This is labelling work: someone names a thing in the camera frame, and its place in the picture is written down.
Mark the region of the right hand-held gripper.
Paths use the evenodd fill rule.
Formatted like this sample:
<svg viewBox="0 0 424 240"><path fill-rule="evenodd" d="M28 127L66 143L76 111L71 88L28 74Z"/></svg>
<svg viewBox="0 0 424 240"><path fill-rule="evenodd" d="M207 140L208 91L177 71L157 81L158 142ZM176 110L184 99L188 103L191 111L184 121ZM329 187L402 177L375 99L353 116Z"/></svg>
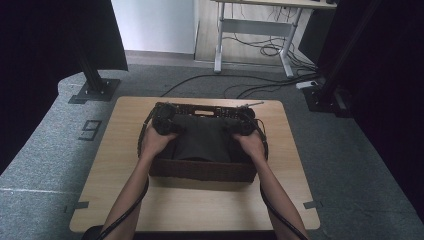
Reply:
<svg viewBox="0 0 424 240"><path fill-rule="evenodd" d="M232 134L239 134L242 136L249 136L254 131L260 131L258 125L258 119L256 119L256 113L252 109L252 106L256 106L256 103L244 104L237 106L234 112L235 122L229 126L229 131Z"/></svg>

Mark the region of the desk with white legs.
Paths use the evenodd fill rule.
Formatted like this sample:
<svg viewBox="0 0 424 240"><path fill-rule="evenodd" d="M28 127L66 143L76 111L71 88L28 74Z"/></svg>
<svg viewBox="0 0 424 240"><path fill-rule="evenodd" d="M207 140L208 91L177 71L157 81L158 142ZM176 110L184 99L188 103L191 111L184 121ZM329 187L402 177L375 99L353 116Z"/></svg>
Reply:
<svg viewBox="0 0 424 240"><path fill-rule="evenodd" d="M296 33L301 14L304 9L335 10L337 4L333 0L213 0L218 4L218 39L215 48L214 72L222 70L222 41L224 33L239 33L261 36L278 36L285 39L283 50L279 53L284 72L288 78L294 74L290 65L288 52ZM242 4L254 6L277 6L295 8L294 19L286 22L270 22L242 20L225 17L227 4Z"/></svg>

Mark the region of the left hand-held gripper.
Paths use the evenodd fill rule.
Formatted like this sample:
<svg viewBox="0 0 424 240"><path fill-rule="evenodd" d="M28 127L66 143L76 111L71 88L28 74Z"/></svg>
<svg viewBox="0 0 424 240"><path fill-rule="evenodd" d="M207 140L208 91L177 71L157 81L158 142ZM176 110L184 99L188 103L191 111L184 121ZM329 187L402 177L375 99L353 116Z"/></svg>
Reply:
<svg viewBox="0 0 424 240"><path fill-rule="evenodd" d="M175 114L176 107L170 103L158 102L155 105L152 125L158 134L165 136L183 132L183 127L173 121Z"/></svg>

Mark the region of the black metal stand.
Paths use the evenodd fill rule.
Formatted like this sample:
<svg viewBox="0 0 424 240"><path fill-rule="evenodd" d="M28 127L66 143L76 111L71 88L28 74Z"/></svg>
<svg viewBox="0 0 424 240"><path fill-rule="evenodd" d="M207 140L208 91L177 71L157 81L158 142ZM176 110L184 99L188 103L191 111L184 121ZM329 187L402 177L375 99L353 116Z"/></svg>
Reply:
<svg viewBox="0 0 424 240"><path fill-rule="evenodd" d="M90 64L84 52L78 53L78 63L86 81L79 93L71 97L69 104L85 104L87 101L109 102L118 88L120 80L102 78L98 70Z"/></svg>
<svg viewBox="0 0 424 240"><path fill-rule="evenodd" d="M322 85L303 90L311 112L350 117L351 94L345 88L355 70L360 38L381 0L324 0L333 9L313 10L299 49L311 60Z"/></svg>

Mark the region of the dark grey skirt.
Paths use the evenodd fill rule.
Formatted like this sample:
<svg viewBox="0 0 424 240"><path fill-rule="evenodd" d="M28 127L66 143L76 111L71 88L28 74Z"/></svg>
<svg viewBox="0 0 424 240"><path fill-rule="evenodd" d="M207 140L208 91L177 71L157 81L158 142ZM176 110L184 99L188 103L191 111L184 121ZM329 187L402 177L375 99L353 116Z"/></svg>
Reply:
<svg viewBox="0 0 424 240"><path fill-rule="evenodd" d="M174 122L183 128L175 140L173 158L230 163L229 134L223 118L177 115Z"/></svg>

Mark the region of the brown woven basket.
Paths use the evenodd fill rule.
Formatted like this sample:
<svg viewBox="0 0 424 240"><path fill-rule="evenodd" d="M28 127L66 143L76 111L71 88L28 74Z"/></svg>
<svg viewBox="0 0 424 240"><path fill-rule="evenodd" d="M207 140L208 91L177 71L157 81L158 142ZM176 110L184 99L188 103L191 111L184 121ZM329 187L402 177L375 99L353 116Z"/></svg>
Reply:
<svg viewBox="0 0 424 240"><path fill-rule="evenodd" d="M153 161L150 174L155 177L176 177L194 179L200 181L220 182L248 182L254 181L256 169L251 158L244 152L241 145L232 137L229 131L231 123L235 122L234 112L237 107L208 106L170 103L176 107L177 115L190 115L195 117L223 118L226 122L224 130L229 134L230 142L228 150L231 158L230 163L208 162L200 160L177 160L173 158L175 140L170 141ZM154 108L144 121L145 125L152 125ZM266 135L260 131L262 143L266 143Z"/></svg>

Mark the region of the person's right hand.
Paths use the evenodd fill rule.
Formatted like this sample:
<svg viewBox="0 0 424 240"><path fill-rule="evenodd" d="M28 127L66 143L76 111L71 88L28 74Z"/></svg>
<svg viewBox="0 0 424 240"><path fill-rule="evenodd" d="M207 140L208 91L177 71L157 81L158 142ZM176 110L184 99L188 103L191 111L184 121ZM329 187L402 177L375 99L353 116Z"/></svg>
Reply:
<svg viewBox="0 0 424 240"><path fill-rule="evenodd" d="M233 134L232 137L239 142L244 152L252 159L254 164L262 164L266 162L265 147L257 130L248 136Z"/></svg>

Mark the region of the black curtain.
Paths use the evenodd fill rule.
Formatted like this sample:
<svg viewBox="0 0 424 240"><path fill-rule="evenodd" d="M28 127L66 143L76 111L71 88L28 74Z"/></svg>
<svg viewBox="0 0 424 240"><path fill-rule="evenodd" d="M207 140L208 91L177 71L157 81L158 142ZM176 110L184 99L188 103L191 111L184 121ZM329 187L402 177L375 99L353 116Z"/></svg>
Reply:
<svg viewBox="0 0 424 240"><path fill-rule="evenodd" d="M27 142L61 80L128 69L111 0L0 0L0 174Z"/></svg>
<svg viewBox="0 0 424 240"><path fill-rule="evenodd" d="M318 66L424 221L424 0L339 0Z"/></svg>

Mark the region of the person's left hand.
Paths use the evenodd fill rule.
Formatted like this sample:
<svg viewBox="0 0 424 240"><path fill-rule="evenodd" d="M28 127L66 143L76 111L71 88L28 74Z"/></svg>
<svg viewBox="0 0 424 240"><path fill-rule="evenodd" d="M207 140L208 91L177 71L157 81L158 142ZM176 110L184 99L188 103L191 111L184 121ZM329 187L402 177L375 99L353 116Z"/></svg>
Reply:
<svg viewBox="0 0 424 240"><path fill-rule="evenodd" d="M151 125L145 131L141 143L139 160L142 162L151 162L156 155L165 149L167 144L174 140L177 134L160 135Z"/></svg>

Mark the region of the person's left leg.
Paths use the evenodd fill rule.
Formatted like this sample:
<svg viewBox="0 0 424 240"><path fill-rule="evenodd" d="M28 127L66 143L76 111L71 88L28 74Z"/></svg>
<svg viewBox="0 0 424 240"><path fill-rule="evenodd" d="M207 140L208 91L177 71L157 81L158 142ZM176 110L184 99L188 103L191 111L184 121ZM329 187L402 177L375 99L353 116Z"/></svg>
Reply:
<svg viewBox="0 0 424 240"><path fill-rule="evenodd" d="M87 229L81 240L96 240L98 238L98 236L101 234L102 232L102 226L92 226L89 229Z"/></svg>

